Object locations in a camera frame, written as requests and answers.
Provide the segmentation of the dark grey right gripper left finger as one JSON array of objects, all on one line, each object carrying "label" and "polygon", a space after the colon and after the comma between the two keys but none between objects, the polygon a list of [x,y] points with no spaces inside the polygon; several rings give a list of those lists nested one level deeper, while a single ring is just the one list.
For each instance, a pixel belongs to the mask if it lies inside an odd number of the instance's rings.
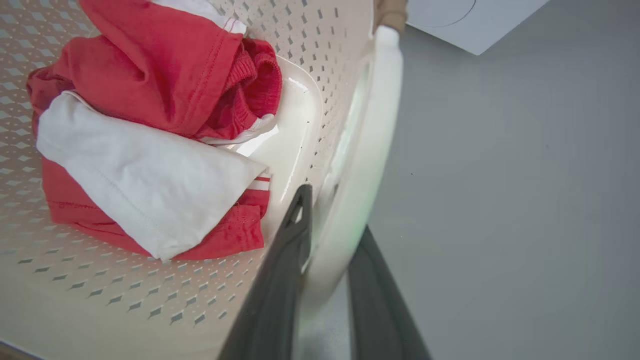
[{"label": "dark grey right gripper left finger", "polygon": [[219,354],[220,360],[291,360],[303,268],[311,252],[313,187],[298,188]]}]

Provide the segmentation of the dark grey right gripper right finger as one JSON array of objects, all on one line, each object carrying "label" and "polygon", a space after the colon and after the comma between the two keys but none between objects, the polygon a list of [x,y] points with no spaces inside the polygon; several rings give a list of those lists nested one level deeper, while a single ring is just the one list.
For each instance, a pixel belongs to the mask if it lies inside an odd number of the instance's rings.
[{"label": "dark grey right gripper right finger", "polygon": [[430,360],[418,326],[369,227],[347,271],[354,360]]}]

